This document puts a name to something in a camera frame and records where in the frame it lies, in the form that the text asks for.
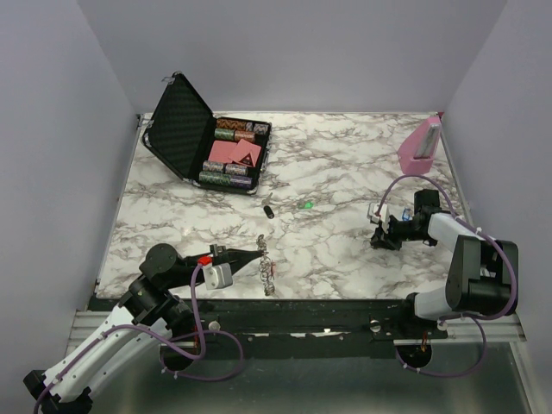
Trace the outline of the metal disc keyring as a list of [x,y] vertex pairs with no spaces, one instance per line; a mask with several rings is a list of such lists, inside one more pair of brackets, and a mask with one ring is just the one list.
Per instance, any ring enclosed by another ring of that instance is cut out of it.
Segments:
[[260,280],[266,297],[275,293],[273,261],[268,256],[267,242],[264,235],[259,235],[256,240],[257,248],[262,252],[259,264]]

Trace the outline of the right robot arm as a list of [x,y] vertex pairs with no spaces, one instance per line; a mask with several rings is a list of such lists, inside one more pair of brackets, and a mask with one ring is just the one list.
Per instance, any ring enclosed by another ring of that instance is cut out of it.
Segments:
[[397,316],[398,331],[419,336],[428,320],[474,315],[495,318],[511,315],[518,304],[511,279],[518,270],[518,246],[511,241],[487,241],[441,208],[439,191],[424,189],[414,194],[414,215],[398,220],[383,204],[371,204],[367,213],[376,229],[370,245],[399,251],[405,242],[445,247],[452,253],[445,285],[431,292],[409,296],[410,309]]

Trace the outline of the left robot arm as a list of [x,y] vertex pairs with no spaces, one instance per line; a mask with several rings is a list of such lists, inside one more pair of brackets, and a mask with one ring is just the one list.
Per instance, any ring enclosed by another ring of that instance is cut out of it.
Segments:
[[104,321],[62,361],[25,376],[34,412],[89,412],[93,395],[112,375],[158,344],[190,362],[201,361],[211,331],[201,321],[197,296],[186,303],[172,290],[185,285],[224,289],[233,284],[235,273],[263,254],[213,245],[206,254],[183,257],[166,243],[150,248],[138,278]]

